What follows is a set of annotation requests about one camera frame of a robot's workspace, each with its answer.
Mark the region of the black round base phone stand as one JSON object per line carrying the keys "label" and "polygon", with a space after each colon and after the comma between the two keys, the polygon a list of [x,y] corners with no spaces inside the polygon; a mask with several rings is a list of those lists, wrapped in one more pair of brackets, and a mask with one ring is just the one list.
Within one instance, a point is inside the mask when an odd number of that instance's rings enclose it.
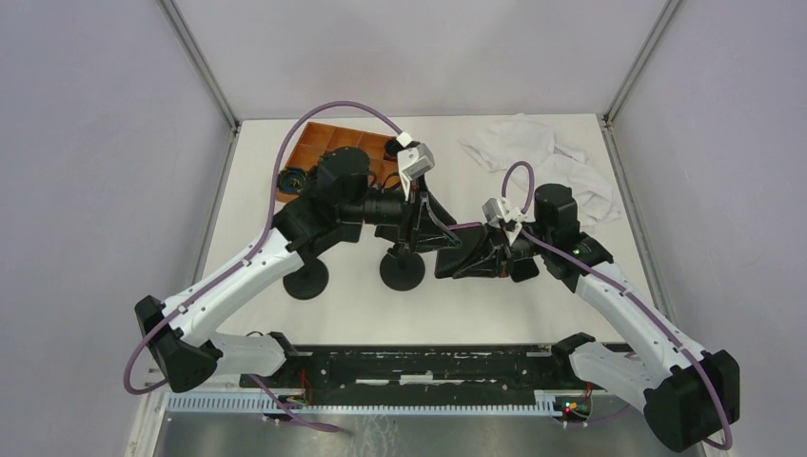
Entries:
{"label": "black round base phone stand", "polygon": [[388,288],[409,291],[423,281],[425,264],[420,254],[393,247],[384,255],[379,272]]}

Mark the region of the purple edged black phone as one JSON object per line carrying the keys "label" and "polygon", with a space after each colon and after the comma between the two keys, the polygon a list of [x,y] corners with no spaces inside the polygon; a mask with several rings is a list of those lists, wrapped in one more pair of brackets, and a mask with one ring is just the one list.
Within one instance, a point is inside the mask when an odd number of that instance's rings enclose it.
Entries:
{"label": "purple edged black phone", "polygon": [[460,248],[445,248],[437,252],[434,276],[436,279],[462,279],[488,277],[483,263],[482,245],[487,235],[483,225],[455,228],[453,232],[463,242]]}

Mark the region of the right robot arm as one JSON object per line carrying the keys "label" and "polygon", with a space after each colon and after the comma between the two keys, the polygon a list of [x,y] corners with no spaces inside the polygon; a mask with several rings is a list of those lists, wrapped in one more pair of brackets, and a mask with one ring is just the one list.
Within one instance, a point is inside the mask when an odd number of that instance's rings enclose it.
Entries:
{"label": "right robot arm", "polygon": [[675,452],[711,443],[717,433],[724,435],[720,448],[731,447],[731,427],[740,415],[737,360],[724,350],[707,350],[642,301],[613,255],[581,229],[569,187],[537,187],[532,221],[502,197],[483,210],[485,223],[456,228],[458,246],[438,254],[437,278],[521,282],[545,268],[630,347],[621,354],[583,333],[559,341],[549,364],[557,386],[583,381],[604,388],[640,411]]}

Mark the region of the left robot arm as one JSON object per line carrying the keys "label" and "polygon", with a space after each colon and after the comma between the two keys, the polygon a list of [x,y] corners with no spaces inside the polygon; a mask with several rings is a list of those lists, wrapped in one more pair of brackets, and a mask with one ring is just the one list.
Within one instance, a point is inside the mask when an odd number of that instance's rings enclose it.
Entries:
{"label": "left robot arm", "polygon": [[371,184],[368,155],[356,147],[328,152],[314,166],[299,196],[267,216],[246,248],[200,282],[166,299],[147,296],[134,312],[150,353],[173,392],[193,390],[222,375],[265,377],[289,387],[299,363],[280,333],[224,334],[221,324],[276,282],[300,299],[318,296],[329,280],[321,255],[341,243],[355,243],[364,226],[391,243],[391,261],[462,244],[452,217],[436,203],[424,182],[430,166],[425,145],[401,151],[400,186],[387,191]]}

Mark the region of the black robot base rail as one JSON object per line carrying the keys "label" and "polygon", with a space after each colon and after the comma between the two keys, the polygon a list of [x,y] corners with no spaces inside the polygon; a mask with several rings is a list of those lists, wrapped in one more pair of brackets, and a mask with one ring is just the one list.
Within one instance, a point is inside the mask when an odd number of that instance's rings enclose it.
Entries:
{"label": "black robot base rail", "polygon": [[528,406],[535,393],[587,385],[548,344],[298,346],[264,384],[314,407]]}

